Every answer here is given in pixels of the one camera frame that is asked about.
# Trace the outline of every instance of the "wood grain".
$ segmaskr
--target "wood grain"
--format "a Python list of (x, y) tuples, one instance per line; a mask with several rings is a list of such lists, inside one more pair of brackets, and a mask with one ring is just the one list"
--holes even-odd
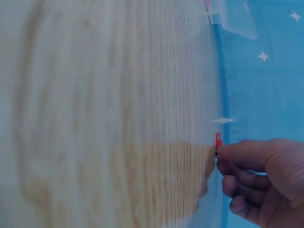
[(220, 115), (204, 6), (5, 1), (0, 227), (160, 228), (191, 217), (208, 192)]

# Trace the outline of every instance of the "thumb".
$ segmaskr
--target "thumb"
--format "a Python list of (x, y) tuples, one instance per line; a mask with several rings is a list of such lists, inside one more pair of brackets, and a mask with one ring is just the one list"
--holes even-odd
[(283, 139), (242, 140), (217, 149), (220, 160), (225, 160), (247, 169), (264, 171), (268, 159), (285, 145)]

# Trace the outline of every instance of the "red clip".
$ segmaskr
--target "red clip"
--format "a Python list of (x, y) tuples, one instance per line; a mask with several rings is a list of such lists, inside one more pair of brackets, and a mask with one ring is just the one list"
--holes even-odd
[(220, 133), (215, 135), (215, 149), (223, 145), (223, 141), (220, 137)]

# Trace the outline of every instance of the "blue fabric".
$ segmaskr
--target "blue fabric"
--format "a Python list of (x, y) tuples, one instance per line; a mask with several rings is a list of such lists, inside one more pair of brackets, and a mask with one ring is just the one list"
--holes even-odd
[[(274, 137), (304, 141), (304, 1), (249, 0), (248, 6), (258, 39), (215, 25), (224, 114), (234, 119), (225, 127), (226, 142)], [(265, 61), (258, 57), (262, 52), (268, 56)], [(223, 227), (251, 227), (231, 214), (227, 220)]]

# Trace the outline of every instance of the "clear plastic lid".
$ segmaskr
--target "clear plastic lid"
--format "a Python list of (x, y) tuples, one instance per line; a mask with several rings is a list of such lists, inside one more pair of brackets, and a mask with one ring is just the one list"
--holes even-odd
[(255, 22), (247, 0), (206, 0), (212, 24), (249, 39), (257, 38)]

